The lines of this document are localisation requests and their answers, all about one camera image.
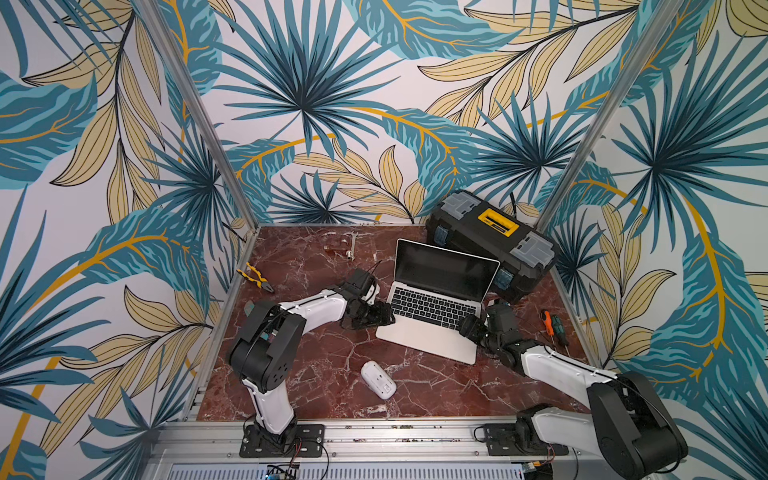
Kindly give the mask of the silver laptop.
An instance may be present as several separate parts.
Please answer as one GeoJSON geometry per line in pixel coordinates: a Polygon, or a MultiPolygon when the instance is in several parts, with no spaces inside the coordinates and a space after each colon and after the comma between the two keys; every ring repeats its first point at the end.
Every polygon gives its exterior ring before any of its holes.
{"type": "Polygon", "coordinates": [[[460,323],[480,316],[499,267],[496,259],[400,238],[388,295],[394,322],[376,337],[473,365],[477,346],[459,332],[460,323]]]}

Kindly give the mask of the white wireless mouse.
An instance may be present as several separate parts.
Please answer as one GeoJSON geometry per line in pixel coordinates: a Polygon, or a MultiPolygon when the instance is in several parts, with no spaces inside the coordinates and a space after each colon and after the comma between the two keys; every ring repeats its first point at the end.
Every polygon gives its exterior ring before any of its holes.
{"type": "Polygon", "coordinates": [[[365,384],[380,399],[388,400],[395,394],[397,389],[395,382],[377,362],[366,362],[360,374],[365,384]]]}

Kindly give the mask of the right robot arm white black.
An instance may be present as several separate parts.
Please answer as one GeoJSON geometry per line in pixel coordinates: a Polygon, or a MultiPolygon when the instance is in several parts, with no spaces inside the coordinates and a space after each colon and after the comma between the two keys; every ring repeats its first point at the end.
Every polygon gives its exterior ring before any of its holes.
{"type": "Polygon", "coordinates": [[[494,304],[459,318],[459,333],[516,373],[552,386],[586,407],[578,413],[537,405],[511,423],[483,425],[490,455],[546,455],[565,447],[601,455],[623,479],[670,473],[689,447],[650,381],[579,362],[518,329],[512,308],[494,304]]]}

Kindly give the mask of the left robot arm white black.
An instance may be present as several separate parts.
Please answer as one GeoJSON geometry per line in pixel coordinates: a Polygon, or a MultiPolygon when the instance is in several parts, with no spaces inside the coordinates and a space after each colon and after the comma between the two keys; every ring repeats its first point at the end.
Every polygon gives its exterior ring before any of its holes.
{"type": "Polygon", "coordinates": [[[286,378],[304,334],[330,323],[349,322],[353,330],[389,326],[392,306],[379,299],[375,276],[356,269],[343,282],[309,297],[253,305],[234,340],[228,363],[251,394],[255,423],[273,442],[289,443],[296,415],[289,402],[286,378]]]}

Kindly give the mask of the orange screwdriver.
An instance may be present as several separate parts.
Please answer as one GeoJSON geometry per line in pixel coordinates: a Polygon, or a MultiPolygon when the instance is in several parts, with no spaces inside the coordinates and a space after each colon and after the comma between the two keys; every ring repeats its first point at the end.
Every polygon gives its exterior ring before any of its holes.
{"type": "Polygon", "coordinates": [[[548,310],[542,310],[541,311],[541,319],[542,319],[542,322],[543,322],[543,325],[544,325],[544,328],[545,328],[545,331],[546,331],[547,335],[550,338],[554,338],[555,332],[554,332],[553,321],[552,321],[552,317],[551,317],[550,312],[548,310]]]}

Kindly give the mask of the green screwdriver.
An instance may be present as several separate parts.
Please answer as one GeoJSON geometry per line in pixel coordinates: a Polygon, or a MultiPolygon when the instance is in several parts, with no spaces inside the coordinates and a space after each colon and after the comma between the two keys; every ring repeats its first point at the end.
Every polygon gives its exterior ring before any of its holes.
{"type": "Polygon", "coordinates": [[[552,314],[551,323],[557,343],[565,349],[567,355],[570,355],[568,351],[569,340],[561,319],[557,315],[552,314]]]}

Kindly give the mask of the yellow black pliers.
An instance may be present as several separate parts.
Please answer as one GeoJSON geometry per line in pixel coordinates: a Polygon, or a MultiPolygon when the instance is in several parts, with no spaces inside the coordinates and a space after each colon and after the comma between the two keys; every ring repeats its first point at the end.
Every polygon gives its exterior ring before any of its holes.
{"type": "Polygon", "coordinates": [[[270,294],[275,293],[275,290],[270,282],[255,266],[251,265],[250,263],[246,263],[244,269],[237,269],[236,272],[248,282],[255,284],[259,289],[264,290],[270,294]]]}

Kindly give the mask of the black yellow toolbox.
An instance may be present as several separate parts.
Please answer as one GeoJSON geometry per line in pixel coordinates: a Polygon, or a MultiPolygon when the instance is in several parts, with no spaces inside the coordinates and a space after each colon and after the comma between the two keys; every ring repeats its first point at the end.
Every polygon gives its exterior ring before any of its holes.
{"type": "Polygon", "coordinates": [[[490,290],[510,304],[532,293],[561,255],[553,239],[466,190],[445,197],[426,228],[432,245],[498,260],[490,290]]]}

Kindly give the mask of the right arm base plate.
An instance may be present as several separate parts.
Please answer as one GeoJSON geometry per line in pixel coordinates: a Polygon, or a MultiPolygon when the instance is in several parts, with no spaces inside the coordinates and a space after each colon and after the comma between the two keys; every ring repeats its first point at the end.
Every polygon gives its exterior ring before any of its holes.
{"type": "Polygon", "coordinates": [[[480,440],[492,457],[559,457],[567,456],[569,448],[539,439],[525,422],[487,423],[481,426],[480,440]]]}

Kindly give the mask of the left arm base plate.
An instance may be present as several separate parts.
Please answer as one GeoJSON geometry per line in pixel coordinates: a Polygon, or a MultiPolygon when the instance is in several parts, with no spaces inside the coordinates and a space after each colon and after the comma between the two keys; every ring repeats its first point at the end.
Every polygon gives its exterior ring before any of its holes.
{"type": "Polygon", "coordinates": [[[249,424],[241,442],[240,458],[320,458],[325,440],[322,424],[290,425],[282,434],[249,424]]]}

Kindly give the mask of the right aluminium corner post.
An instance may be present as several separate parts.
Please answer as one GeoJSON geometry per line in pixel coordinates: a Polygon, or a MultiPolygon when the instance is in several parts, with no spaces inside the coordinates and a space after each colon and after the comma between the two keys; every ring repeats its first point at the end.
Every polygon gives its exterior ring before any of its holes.
{"type": "Polygon", "coordinates": [[[643,71],[645,63],[652,56],[661,35],[674,19],[682,4],[682,0],[662,1],[650,18],[648,27],[639,36],[638,45],[629,56],[626,67],[618,73],[616,81],[608,91],[607,98],[597,111],[572,160],[563,170],[562,177],[553,189],[549,201],[536,223],[538,230],[546,231],[552,223],[555,213],[567,195],[570,185],[575,182],[575,178],[586,162],[589,153],[593,150],[594,145],[599,140],[614,113],[620,108],[630,88],[643,71]]]}

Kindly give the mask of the aluminium corner post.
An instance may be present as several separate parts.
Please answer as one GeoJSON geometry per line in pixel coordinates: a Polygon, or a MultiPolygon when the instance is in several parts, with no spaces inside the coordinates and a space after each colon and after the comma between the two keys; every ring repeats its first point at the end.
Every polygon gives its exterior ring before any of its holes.
{"type": "Polygon", "coordinates": [[[618,73],[616,81],[608,91],[607,98],[597,111],[572,160],[563,170],[562,177],[553,189],[549,201],[536,223],[538,230],[546,231],[552,223],[555,213],[567,195],[570,185],[575,182],[575,178],[586,162],[589,153],[593,150],[594,145],[599,140],[614,113],[620,108],[630,88],[643,71],[645,63],[652,56],[661,35],[674,19],[682,4],[682,0],[662,1],[650,18],[648,27],[639,36],[638,45],[629,56],[626,67],[618,73]]]}
{"type": "Polygon", "coordinates": [[[172,32],[162,16],[160,7],[156,1],[138,0],[134,2],[137,12],[143,17],[149,31],[150,38],[154,41],[160,57],[165,62],[175,84],[179,90],[183,102],[187,105],[190,116],[198,127],[199,133],[210,151],[213,160],[233,195],[234,203],[242,214],[251,235],[255,236],[259,230],[259,224],[254,217],[250,203],[245,198],[242,188],[235,176],[235,172],[214,129],[213,124],[205,110],[201,96],[194,85],[187,65],[184,63],[180,46],[173,39],[172,32]]]}

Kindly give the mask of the aluminium front rail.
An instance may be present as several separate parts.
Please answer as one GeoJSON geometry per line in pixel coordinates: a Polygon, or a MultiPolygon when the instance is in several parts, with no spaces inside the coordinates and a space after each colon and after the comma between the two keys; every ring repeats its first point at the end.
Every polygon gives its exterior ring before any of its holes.
{"type": "Polygon", "coordinates": [[[145,479],[263,479],[270,468],[299,479],[523,479],[543,462],[553,479],[613,479],[598,456],[571,447],[549,456],[492,456],[480,437],[486,417],[324,421],[316,458],[241,456],[243,424],[189,422],[164,428],[145,479]]]}

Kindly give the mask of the left aluminium corner post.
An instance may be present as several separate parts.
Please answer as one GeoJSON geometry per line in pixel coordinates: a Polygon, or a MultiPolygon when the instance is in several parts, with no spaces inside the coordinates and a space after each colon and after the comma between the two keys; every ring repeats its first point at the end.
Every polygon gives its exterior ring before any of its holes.
{"type": "Polygon", "coordinates": [[[259,230],[259,224],[254,217],[250,203],[245,198],[242,188],[235,176],[235,172],[214,129],[213,124],[205,110],[201,96],[194,85],[187,65],[184,63],[180,46],[173,39],[172,32],[162,16],[160,7],[156,1],[138,0],[134,2],[137,12],[143,17],[149,31],[150,38],[154,41],[160,57],[165,62],[175,84],[179,90],[183,102],[187,105],[190,116],[198,127],[199,133],[210,151],[213,160],[233,195],[234,203],[242,214],[251,235],[255,236],[259,230]]]}

